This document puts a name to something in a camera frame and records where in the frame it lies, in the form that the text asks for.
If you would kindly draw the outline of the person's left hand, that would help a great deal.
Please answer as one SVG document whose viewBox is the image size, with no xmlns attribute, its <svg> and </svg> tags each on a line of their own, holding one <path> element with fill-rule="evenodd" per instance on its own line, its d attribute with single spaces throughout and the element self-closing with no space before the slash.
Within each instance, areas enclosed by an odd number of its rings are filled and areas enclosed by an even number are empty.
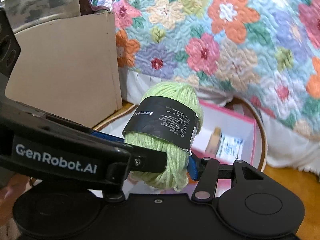
<svg viewBox="0 0 320 240">
<path fill-rule="evenodd" d="M 7 186 L 1 189 L 1 207 L 13 203 L 25 191 L 29 177 L 15 174 L 8 182 Z"/>
</svg>

